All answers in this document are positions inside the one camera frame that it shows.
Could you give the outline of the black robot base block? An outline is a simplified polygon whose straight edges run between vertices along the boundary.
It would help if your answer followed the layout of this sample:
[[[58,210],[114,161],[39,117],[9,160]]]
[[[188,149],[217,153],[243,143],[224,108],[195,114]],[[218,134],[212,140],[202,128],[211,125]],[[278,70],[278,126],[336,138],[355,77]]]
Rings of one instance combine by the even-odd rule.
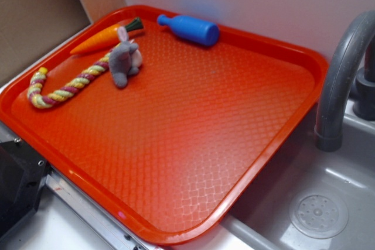
[[[49,170],[22,139],[1,143],[1,241],[37,213]]]

